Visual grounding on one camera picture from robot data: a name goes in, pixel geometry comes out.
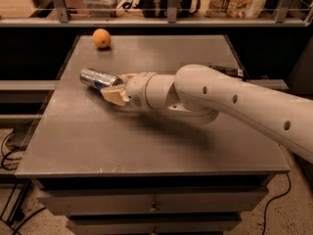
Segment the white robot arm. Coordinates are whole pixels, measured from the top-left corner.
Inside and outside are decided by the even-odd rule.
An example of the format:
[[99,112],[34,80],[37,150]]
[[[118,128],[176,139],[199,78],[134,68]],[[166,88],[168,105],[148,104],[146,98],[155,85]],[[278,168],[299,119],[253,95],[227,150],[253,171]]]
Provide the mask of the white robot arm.
[[140,112],[208,123],[220,113],[236,118],[313,163],[313,101],[244,82],[221,71],[186,65],[174,74],[117,76],[101,89],[108,102]]

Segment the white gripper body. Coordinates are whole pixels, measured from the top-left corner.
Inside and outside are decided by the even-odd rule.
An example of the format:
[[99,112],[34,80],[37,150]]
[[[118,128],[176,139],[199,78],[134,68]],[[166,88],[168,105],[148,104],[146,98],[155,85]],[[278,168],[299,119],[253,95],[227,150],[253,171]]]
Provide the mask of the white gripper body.
[[126,96],[130,105],[137,111],[149,111],[151,109],[147,99],[147,86],[155,75],[155,72],[141,72],[127,82]]

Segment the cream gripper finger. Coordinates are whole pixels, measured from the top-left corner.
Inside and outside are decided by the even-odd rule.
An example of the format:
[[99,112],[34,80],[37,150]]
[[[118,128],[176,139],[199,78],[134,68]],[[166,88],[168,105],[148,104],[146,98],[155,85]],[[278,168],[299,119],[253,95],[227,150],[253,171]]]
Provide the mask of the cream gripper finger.
[[124,84],[127,84],[128,81],[134,76],[136,76],[136,73],[120,74],[118,77],[123,81]]
[[129,102],[124,84],[102,88],[101,94],[106,101],[121,107],[124,107]]

